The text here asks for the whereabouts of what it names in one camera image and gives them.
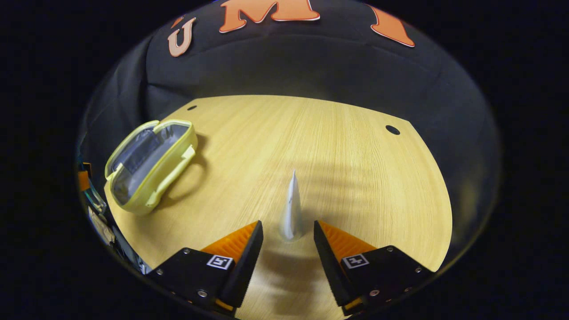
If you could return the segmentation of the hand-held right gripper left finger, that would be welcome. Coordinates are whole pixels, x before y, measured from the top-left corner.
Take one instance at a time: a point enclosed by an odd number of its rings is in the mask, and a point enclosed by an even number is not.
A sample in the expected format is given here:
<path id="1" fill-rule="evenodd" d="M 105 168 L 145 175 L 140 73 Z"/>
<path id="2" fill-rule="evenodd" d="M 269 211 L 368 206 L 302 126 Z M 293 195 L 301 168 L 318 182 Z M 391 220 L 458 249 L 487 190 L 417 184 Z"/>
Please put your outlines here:
<path id="1" fill-rule="evenodd" d="M 181 248 L 147 278 L 205 311 L 234 316 L 244 301 L 264 241 L 261 221 L 201 250 Z"/>

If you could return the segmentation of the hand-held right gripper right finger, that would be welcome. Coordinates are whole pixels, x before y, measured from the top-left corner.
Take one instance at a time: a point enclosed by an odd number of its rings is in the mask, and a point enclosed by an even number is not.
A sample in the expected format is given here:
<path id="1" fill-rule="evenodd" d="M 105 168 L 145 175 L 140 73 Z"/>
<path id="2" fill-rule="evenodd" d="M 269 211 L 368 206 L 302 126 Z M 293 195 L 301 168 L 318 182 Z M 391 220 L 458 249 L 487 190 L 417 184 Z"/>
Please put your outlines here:
<path id="1" fill-rule="evenodd" d="M 434 273 L 394 245 L 377 248 L 324 221 L 313 239 L 344 316 L 367 316 L 425 286 Z"/>

